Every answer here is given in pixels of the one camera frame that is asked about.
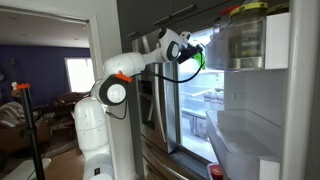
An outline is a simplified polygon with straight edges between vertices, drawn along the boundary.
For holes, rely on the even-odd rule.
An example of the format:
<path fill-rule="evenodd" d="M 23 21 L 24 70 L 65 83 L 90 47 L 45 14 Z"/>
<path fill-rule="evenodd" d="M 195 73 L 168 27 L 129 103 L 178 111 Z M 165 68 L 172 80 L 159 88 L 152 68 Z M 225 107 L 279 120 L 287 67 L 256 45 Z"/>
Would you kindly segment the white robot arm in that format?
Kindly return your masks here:
<path fill-rule="evenodd" d="M 112 145 L 107 122 L 115 115 L 109 111 L 127 101 L 128 84 L 149 64 L 179 64 L 201 54 L 203 48 L 189 43 L 191 34 L 159 30 L 159 46 L 151 52 L 127 52 L 106 60 L 104 76 L 97 80 L 90 95 L 75 105 L 78 145 L 84 156 L 83 180 L 115 180 Z"/>

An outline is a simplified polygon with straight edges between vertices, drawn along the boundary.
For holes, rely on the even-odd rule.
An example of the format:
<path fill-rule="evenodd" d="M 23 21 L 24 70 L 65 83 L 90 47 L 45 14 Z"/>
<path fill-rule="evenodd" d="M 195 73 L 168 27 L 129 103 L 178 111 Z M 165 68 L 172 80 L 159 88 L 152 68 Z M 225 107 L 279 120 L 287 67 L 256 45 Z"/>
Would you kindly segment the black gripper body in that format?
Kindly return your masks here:
<path fill-rule="evenodd" d="M 190 59 L 191 57 L 195 56 L 196 54 L 200 53 L 203 48 L 200 45 L 191 45 L 189 44 L 186 49 L 181 51 L 180 56 L 177 59 L 179 64 L 182 64 L 186 60 Z"/>

